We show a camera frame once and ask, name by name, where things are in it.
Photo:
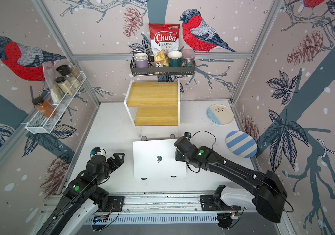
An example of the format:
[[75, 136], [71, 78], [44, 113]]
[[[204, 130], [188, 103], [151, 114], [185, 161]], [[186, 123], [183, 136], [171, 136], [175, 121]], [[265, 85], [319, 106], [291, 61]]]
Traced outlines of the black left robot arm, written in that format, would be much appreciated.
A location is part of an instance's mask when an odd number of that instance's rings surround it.
[[37, 232], [38, 235], [59, 235], [72, 233], [92, 214], [104, 212], [104, 218], [96, 222], [111, 225], [119, 217], [124, 206], [124, 196], [110, 196], [100, 185], [110, 178], [110, 174], [124, 163], [124, 153], [114, 153], [112, 157], [92, 152], [86, 168], [69, 182], [57, 207]]

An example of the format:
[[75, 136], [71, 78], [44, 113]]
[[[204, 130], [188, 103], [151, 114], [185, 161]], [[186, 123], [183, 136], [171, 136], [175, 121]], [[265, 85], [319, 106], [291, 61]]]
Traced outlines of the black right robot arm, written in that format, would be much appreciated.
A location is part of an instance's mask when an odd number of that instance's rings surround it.
[[294, 212], [292, 204], [287, 201], [288, 194], [275, 172], [268, 170], [263, 173], [243, 167], [222, 157], [212, 147], [197, 148], [191, 143], [189, 134], [186, 132], [174, 143], [177, 161], [185, 162], [187, 167], [192, 165], [199, 170], [219, 174], [238, 184], [254, 196], [251, 202], [257, 212], [271, 222], [279, 223], [283, 212]]

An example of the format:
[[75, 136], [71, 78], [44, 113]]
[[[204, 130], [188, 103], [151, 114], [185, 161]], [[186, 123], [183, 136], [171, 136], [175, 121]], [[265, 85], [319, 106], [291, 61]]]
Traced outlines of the tall black lid spice jar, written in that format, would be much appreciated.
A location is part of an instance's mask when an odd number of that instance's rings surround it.
[[56, 70], [61, 76], [63, 76], [73, 86], [74, 89], [80, 87], [80, 82], [72, 74], [71, 69], [68, 65], [58, 66]]

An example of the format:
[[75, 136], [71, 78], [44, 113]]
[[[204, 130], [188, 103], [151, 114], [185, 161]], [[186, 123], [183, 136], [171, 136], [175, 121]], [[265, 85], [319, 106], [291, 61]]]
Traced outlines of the cream and blue plate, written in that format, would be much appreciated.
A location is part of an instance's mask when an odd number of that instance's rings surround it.
[[231, 108], [223, 104], [213, 104], [207, 109], [209, 120], [218, 125], [227, 125], [234, 120]]

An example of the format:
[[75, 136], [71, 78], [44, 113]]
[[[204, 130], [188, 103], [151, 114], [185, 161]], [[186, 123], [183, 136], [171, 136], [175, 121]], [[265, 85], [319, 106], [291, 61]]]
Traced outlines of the white two-tier wooden shelf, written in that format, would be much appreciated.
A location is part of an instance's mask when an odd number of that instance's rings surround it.
[[181, 124], [180, 82], [151, 82], [131, 79], [124, 106], [139, 137], [145, 126], [176, 127]]

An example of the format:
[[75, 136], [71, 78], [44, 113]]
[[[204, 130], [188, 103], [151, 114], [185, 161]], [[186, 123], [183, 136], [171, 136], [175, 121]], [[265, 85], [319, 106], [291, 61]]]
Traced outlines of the blue striped plate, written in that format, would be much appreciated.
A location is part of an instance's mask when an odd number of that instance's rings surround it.
[[256, 141], [247, 133], [242, 131], [232, 131], [225, 139], [228, 149], [238, 157], [251, 158], [257, 153]]

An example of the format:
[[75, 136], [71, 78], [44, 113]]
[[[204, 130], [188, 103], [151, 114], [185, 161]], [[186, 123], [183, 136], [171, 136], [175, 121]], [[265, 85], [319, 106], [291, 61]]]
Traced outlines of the orange spice jar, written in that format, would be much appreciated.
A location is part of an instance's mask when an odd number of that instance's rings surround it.
[[57, 112], [54, 107], [42, 97], [37, 97], [32, 100], [33, 105], [46, 118], [55, 117]]

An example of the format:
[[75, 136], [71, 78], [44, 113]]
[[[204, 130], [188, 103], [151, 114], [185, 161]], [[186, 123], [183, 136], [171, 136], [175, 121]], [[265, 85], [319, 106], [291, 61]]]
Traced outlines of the clear plastic bag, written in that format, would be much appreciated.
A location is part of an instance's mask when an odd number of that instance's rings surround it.
[[52, 62], [43, 62], [42, 66], [45, 80], [50, 89], [53, 104], [58, 104], [62, 100], [63, 95], [61, 89], [58, 87], [55, 81], [57, 77], [54, 72], [53, 64]]

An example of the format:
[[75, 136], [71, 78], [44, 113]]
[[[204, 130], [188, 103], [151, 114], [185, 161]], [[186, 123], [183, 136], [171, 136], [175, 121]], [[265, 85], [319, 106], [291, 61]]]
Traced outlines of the green mug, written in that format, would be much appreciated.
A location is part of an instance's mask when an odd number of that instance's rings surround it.
[[171, 51], [168, 53], [168, 66], [169, 67], [182, 67], [182, 52]]

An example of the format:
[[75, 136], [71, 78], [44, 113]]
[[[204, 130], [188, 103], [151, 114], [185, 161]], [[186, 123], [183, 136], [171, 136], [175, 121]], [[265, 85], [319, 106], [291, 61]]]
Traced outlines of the pink lidded jar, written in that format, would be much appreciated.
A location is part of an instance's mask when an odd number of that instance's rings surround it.
[[193, 67], [195, 63], [195, 51], [193, 49], [183, 49], [182, 53], [182, 67]]

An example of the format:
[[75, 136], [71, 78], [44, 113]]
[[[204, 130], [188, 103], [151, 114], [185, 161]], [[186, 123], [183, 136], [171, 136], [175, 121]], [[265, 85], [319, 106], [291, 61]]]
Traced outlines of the purple cup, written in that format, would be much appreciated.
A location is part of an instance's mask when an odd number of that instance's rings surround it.
[[133, 55], [133, 61], [136, 68], [149, 68], [148, 55], [144, 52], [140, 52]]

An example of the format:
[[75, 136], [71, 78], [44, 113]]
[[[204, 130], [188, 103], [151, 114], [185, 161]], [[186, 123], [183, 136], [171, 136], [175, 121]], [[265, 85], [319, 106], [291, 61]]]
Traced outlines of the red cassava chips bag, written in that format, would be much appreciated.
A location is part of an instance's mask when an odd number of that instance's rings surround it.
[[180, 25], [149, 23], [149, 31], [154, 62], [168, 67], [168, 54], [179, 48]]

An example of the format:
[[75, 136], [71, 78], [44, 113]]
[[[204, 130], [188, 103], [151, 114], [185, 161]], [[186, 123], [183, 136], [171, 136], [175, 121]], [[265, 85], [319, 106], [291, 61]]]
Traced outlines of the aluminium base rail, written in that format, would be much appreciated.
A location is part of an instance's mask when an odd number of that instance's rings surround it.
[[66, 223], [60, 222], [62, 233], [71, 234], [83, 225], [100, 229], [106, 225], [138, 224], [213, 224], [218, 218], [234, 221], [248, 213], [256, 213], [252, 195], [245, 190], [225, 190], [228, 201], [216, 206], [213, 191], [180, 193], [113, 193], [102, 209], [92, 200], [83, 203], [71, 216], [65, 210]]

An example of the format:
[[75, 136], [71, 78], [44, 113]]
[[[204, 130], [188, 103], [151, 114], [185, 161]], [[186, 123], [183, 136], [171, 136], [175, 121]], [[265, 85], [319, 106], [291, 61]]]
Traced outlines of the dark wall basket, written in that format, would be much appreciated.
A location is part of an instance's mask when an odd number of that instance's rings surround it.
[[136, 67], [134, 59], [130, 62], [130, 70], [133, 76], [141, 75], [193, 75], [195, 73], [196, 64], [192, 67], [154, 67], [151, 65], [153, 57], [149, 56], [147, 59], [149, 63], [148, 68]]

